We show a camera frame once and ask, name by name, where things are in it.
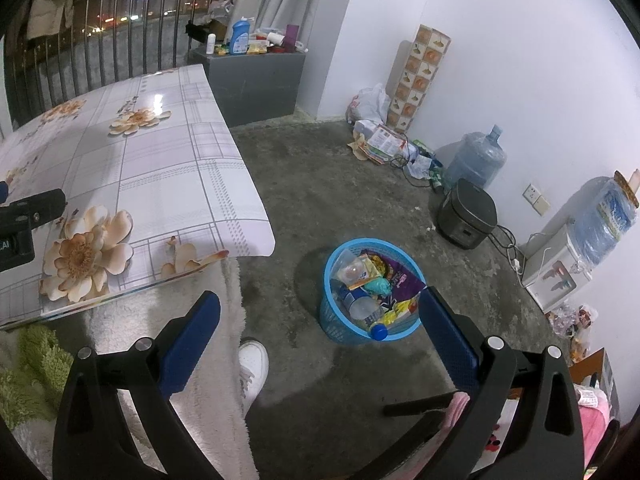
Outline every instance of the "wall outlet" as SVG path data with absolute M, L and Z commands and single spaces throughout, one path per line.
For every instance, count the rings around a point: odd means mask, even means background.
M 546 198 L 542 195 L 538 197 L 536 203 L 533 205 L 533 209 L 535 209 L 540 216 L 543 216 L 547 211 L 549 211 L 550 207 L 551 204 L 547 202 Z
M 529 187 L 524 190 L 522 196 L 529 202 L 531 205 L 536 203 L 536 200 L 540 198 L 540 192 L 536 189 L 533 184 L 529 184 Z

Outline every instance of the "black chair leg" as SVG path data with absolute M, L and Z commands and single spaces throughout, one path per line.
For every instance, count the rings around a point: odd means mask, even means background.
M 409 402 L 399 402 L 398 404 L 387 404 L 382 408 L 382 414 L 385 416 L 407 416 L 420 415 L 430 410 L 445 410 L 455 392 L 442 394 L 427 399 L 410 400 Z

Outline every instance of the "concrete floor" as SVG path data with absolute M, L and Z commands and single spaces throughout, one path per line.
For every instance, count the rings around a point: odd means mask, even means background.
M 270 356 L 268 380 L 247 416 L 261 479 L 354 472 L 415 422 L 383 418 L 383 404 L 452 390 L 422 329 L 355 348 L 322 332 L 322 270 L 351 238 L 403 248 L 452 309 L 485 334 L 523 350 L 561 344 L 507 260 L 487 240 L 464 251 L 428 232 L 440 198 L 410 186 L 398 170 L 356 160 L 344 122 L 254 124 L 232 133 L 276 238 L 273 256 L 240 263 L 244 336 L 262 341 Z

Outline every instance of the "blue plastic basket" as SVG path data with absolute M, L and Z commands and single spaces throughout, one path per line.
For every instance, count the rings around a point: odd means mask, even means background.
M 334 270 L 334 265 L 338 256 L 343 250 L 348 249 L 356 256 L 359 255 L 363 249 L 369 249 L 376 251 L 379 254 L 388 256 L 389 258 L 403 264 L 407 269 L 413 271 L 423 282 L 426 283 L 424 275 L 420 270 L 420 267 L 411 259 L 411 257 L 405 253 L 402 249 L 392 245 L 383 240 L 377 240 L 376 238 L 356 238 L 338 247 L 332 255 L 329 257 L 326 265 L 324 266 L 324 296 L 322 297 L 322 303 L 320 304 L 320 326 L 322 330 L 333 341 L 347 345 L 359 345 L 369 341 L 373 341 L 369 334 L 363 329 L 355 326 L 349 319 L 341 312 L 340 307 L 334 301 L 334 295 L 331 289 L 331 275 Z M 414 312 L 406 319 L 393 324 L 389 328 L 389 335 L 384 340 L 396 341 L 407 337 L 416 328 L 420 326 L 420 317 L 418 312 Z

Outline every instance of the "white sneaker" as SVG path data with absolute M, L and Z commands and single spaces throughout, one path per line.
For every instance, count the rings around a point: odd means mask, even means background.
M 262 343 L 251 339 L 240 345 L 238 351 L 240 361 L 240 386 L 242 388 L 242 415 L 246 416 L 254 403 L 255 397 L 267 380 L 269 373 L 269 356 Z

